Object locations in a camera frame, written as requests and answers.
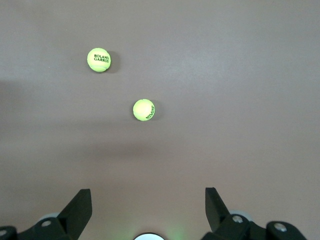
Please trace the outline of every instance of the silver screw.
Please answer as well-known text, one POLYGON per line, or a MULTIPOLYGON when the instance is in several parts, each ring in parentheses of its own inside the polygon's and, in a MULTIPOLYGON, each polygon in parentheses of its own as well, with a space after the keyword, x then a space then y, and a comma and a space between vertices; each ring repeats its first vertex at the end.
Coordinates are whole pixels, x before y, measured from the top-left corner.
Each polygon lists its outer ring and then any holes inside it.
POLYGON ((6 234, 7 234, 7 230, 1 230, 1 231, 0 231, 0 237, 1 237, 1 236, 4 236, 4 235, 6 235, 6 234))
POLYGON ((275 229, 277 229, 280 232, 286 232, 287 231, 286 226, 283 225, 282 223, 279 223, 279 222, 275 223, 274 227, 275 227, 275 229))
POLYGON ((238 215, 235 215, 232 217, 233 221, 235 223, 238 223, 238 224, 242 224, 244 222, 244 220, 242 219, 242 217, 238 216, 238 215))
POLYGON ((51 221, 48 220, 48 221, 44 221, 42 224, 41 224, 41 227, 47 227, 51 224, 51 221))

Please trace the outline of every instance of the tennis ball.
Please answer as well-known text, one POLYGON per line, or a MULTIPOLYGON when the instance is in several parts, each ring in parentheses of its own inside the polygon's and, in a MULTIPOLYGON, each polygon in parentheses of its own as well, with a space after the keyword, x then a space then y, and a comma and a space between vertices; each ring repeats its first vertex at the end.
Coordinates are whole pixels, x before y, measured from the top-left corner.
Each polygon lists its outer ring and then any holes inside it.
POLYGON ((133 106, 133 115, 140 121, 148 121, 155 114, 155 105, 148 99, 140 99, 133 106))
POLYGON ((111 58, 109 53, 102 48, 94 48, 88 53, 87 62, 90 68, 96 72, 104 72, 110 67, 111 58))

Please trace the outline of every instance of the yellow-green tennis ball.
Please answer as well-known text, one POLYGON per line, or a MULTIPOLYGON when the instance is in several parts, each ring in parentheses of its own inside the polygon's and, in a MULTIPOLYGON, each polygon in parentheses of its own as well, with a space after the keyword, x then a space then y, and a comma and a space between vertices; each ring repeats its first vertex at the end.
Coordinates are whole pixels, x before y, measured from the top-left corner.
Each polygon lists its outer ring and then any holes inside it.
POLYGON ((87 62, 93 71, 101 73, 110 67, 111 58, 106 50, 94 48, 88 53, 87 62))
POLYGON ((133 106, 133 115, 140 121, 148 121, 155 114, 155 105, 148 99, 140 99, 133 106))

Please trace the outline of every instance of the screw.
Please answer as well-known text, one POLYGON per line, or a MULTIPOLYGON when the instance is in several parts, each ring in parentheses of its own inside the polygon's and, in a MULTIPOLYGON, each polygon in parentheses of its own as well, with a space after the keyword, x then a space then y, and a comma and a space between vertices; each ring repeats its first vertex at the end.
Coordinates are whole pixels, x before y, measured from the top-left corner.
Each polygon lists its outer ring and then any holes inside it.
POLYGON ((286 226, 283 225, 282 223, 279 223, 279 222, 275 223, 274 227, 275 227, 275 229, 277 229, 280 232, 286 232, 287 231, 286 226))
POLYGON ((48 221, 44 221, 42 224, 41 224, 41 227, 47 227, 51 224, 51 221, 48 220, 48 221))
POLYGON ((233 221, 234 221, 235 223, 238 223, 238 224, 241 224, 241 223, 244 222, 243 219, 242 219, 242 217, 240 217, 240 216, 238 216, 238 215, 233 216, 232 219, 233 219, 233 221))
POLYGON ((7 230, 1 230, 1 231, 0 231, 0 237, 1 237, 1 236, 4 236, 4 235, 6 235, 6 234, 7 234, 7 230))

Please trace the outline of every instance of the gray floor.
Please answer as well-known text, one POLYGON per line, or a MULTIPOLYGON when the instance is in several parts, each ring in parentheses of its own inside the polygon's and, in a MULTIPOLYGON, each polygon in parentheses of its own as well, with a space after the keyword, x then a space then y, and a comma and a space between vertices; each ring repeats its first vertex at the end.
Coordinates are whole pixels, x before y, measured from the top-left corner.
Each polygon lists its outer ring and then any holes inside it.
POLYGON ((2 1, 0 226, 90 188, 81 240, 200 240, 216 187, 319 239, 319 26, 318 0, 2 1))

